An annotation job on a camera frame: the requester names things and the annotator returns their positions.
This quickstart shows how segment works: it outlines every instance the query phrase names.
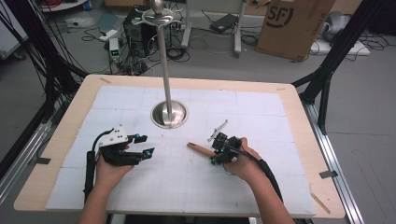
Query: forearm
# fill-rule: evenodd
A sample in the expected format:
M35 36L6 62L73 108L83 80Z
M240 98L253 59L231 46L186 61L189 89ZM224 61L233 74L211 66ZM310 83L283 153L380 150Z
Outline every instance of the forearm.
M106 221L106 205L110 195L109 190L94 187L85 202L79 224L101 224Z
M254 178L247 180L247 183L256 198L263 223L294 223L271 182L264 174L255 175Z

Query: chrome pole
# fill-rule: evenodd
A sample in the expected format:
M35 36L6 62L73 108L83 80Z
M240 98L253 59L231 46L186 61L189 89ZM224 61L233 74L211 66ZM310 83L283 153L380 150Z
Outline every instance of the chrome pole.
M161 63L163 64L163 86L165 88L166 110L168 119L172 120L172 100L169 85L168 61L166 59L165 35L163 25L157 26L158 44L160 45Z
M150 0L150 10L143 12L142 21L157 28L157 39L160 50L161 63L163 64L163 86L165 89L165 101L156 104L151 111L151 120L161 128L177 128L184 124L189 116L185 105L179 101L171 100L171 92L168 75L168 61L166 59L164 27L175 21L175 12L163 8L163 0Z

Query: floor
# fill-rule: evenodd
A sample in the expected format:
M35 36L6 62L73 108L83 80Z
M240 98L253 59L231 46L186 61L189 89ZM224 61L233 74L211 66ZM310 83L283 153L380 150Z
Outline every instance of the floor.
M89 14L99 21L104 11L94 9ZM122 23L122 13L119 15L112 24L114 28ZM262 18L249 17L243 26L261 24ZM82 41L84 35L84 30L79 29L63 33L69 51L87 71L108 73L104 44ZM191 36L190 59L184 63L170 61L170 77L291 83L315 71L324 59L324 56L310 55L304 62L295 63L258 53L246 44L242 45L240 57L235 58L230 52L233 38L199 30L194 30ZM396 44L395 36L386 36L386 39ZM394 223L396 219L395 59L394 46L372 50L369 56L359 56L356 61L344 60L332 79L327 132L365 223ZM155 65L142 76L161 77L161 67ZM0 159L44 102L43 94L29 59L0 62ZM2 223L76 222L78 213L32 213L13 209L13 202L32 169L27 167L1 204ZM314 223L347 223L347 220L314 219Z

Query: human hand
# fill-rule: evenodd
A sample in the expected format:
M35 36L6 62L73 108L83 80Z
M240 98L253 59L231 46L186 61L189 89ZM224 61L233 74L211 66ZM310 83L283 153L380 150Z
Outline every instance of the human hand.
M261 160L262 157L254 149L248 146L248 140L246 138L241 138L242 146L240 150L248 152L250 155L254 156L257 160ZM224 168L231 174L237 175L239 178L249 181L256 175L262 175L262 169L260 166L244 155L238 155L237 160L234 162L228 162L224 164Z
M96 164L95 188L111 192L122 180L122 178L133 169L132 165L113 166L100 156Z

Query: metal pole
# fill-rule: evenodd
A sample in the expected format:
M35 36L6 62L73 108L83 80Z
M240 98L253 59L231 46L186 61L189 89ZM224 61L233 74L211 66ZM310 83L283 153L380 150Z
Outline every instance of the metal pole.
M161 63L163 64L163 86L165 89L166 109L169 120L172 120L172 101L168 75L168 61L166 59L165 36L163 34L163 25L157 26L158 45L160 46Z

